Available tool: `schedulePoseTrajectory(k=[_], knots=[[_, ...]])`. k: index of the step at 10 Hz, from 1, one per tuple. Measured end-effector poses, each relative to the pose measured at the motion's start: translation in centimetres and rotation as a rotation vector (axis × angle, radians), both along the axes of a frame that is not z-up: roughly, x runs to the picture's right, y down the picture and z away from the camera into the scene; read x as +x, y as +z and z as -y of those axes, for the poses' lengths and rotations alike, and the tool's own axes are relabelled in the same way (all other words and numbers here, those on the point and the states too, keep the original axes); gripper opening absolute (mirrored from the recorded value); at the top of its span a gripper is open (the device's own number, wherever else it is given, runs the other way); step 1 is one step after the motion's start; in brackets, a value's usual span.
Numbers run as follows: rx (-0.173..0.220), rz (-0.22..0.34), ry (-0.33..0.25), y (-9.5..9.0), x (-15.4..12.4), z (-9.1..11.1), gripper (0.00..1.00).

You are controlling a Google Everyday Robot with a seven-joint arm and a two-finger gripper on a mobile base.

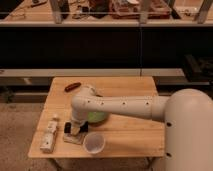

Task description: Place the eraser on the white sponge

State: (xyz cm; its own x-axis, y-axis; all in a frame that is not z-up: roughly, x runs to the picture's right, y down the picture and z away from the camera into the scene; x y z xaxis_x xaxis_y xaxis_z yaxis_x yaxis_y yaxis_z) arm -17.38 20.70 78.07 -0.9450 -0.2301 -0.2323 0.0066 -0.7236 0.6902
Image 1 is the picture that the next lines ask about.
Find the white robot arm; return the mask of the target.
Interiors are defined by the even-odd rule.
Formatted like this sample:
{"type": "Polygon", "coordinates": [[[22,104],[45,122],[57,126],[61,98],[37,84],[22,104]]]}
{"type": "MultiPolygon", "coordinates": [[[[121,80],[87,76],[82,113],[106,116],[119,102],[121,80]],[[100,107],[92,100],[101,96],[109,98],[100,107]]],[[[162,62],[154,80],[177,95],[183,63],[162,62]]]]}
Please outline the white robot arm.
{"type": "Polygon", "coordinates": [[[84,86],[72,97],[71,134],[90,112],[106,112],[165,124],[165,171],[213,171],[213,99],[197,89],[171,96],[99,97],[84,86]]]}

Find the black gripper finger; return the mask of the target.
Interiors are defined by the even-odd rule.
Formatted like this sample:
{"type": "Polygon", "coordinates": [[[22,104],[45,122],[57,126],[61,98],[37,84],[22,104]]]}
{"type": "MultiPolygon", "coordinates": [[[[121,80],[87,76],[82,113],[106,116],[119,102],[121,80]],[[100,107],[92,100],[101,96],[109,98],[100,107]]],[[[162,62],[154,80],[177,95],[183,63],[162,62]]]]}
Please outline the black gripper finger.
{"type": "Polygon", "coordinates": [[[82,126],[80,126],[79,133],[86,133],[88,132],[88,122],[85,122],[82,126]]]}
{"type": "Polygon", "coordinates": [[[66,122],[64,125],[64,133],[71,133],[71,122],[66,122]]]}

